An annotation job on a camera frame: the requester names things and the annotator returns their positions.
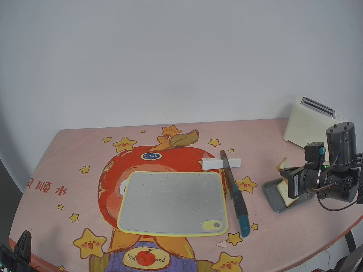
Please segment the knife handle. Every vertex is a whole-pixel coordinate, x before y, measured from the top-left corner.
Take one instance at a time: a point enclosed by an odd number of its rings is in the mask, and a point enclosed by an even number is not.
[[[233,204],[236,210],[238,223],[241,228],[242,237],[245,238],[249,235],[251,227],[248,220],[248,212],[245,201],[243,200],[242,192],[238,189],[238,185],[233,187]]]
[[[251,231],[248,215],[240,215],[238,217],[238,223],[240,224],[242,238],[246,238]]]

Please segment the toaster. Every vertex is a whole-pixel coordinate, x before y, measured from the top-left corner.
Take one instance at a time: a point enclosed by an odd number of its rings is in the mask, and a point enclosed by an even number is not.
[[[327,147],[326,129],[342,122],[344,118],[339,111],[300,96],[296,98],[283,138],[301,147],[312,142],[324,142]]]

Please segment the cutting board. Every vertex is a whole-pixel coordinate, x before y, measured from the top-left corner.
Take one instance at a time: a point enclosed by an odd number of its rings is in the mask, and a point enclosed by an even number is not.
[[[216,172],[133,172],[117,221],[125,233],[214,236],[228,229],[221,176]]]

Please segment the cartoon print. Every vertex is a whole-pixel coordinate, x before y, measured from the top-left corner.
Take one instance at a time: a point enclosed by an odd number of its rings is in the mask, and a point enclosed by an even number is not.
[[[80,249],[81,258],[86,259],[90,255],[102,257],[102,245],[106,240],[105,237],[96,236],[90,229],[86,228],[84,229],[82,236],[75,239],[73,244]]]
[[[133,145],[136,144],[137,141],[135,140],[130,140],[127,137],[124,137],[121,139],[121,141],[116,142],[112,145],[114,145],[114,147],[116,147],[116,152],[121,152],[123,150],[132,150],[133,149]]]
[[[178,133],[182,133],[182,130],[178,130],[175,125],[169,128],[163,127],[163,133],[161,135],[169,135],[170,137],[175,136]]]
[[[242,256],[232,257],[227,253],[222,252],[219,256],[219,261],[212,265],[212,269],[218,270],[219,272],[242,272],[240,267],[241,261]]]
[[[79,217],[79,215],[76,215],[73,212],[72,215],[69,218],[72,220],[72,223],[74,223],[74,222],[78,222],[78,217]]]
[[[112,137],[105,137],[102,141],[107,143],[107,142],[110,142],[111,141],[111,138]]]
[[[209,141],[210,142],[208,144],[213,145],[214,147],[217,147],[218,145],[221,145],[219,143],[219,139],[209,139]]]
[[[110,160],[101,174],[98,204],[101,214],[113,226],[108,252],[101,258],[90,256],[90,272],[212,272],[212,263],[195,259],[193,248],[185,237],[146,236],[123,233],[117,228],[117,217],[129,175],[133,171],[195,172],[202,171],[202,158],[214,158],[208,152],[189,147],[199,133],[182,134],[175,125],[163,127],[156,146],[137,146]],[[224,193],[227,185],[222,176]]]
[[[90,166],[83,166],[79,171],[84,175],[85,173],[90,172]]]
[[[236,180],[236,184],[241,192],[247,190],[249,193],[253,193],[253,188],[257,186],[257,184],[251,181],[249,176],[246,176],[242,180]]]
[[[251,226],[251,228],[252,228],[252,231],[258,230],[258,225],[255,224],[255,223],[253,223],[252,226]]]
[[[233,246],[237,245],[238,243],[240,243],[242,241],[243,240],[241,239],[239,233],[228,233],[227,242],[232,243]]]

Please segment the pink table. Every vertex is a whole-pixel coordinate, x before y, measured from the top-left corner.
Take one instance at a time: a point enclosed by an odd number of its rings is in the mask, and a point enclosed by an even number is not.
[[[286,124],[285,119],[274,119],[62,130],[29,181],[10,244],[29,230],[31,265],[39,271],[289,269],[329,247],[362,216],[357,206],[326,211],[316,199],[285,213],[272,211],[262,184],[279,177],[275,168],[285,156],[293,166],[305,163],[303,149],[282,139]],[[187,134],[195,129],[197,133]],[[242,158],[241,168],[233,169],[236,180],[248,176],[257,184],[239,182],[253,226],[247,238],[239,237],[229,197],[229,230],[220,236],[147,237],[116,229],[120,186],[132,171],[201,171],[202,158],[219,157],[220,149]],[[216,172],[224,176],[223,170]],[[330,199],[324,204],[345,205]],[[150,255],[148,247],[156,248],[156,255]]]

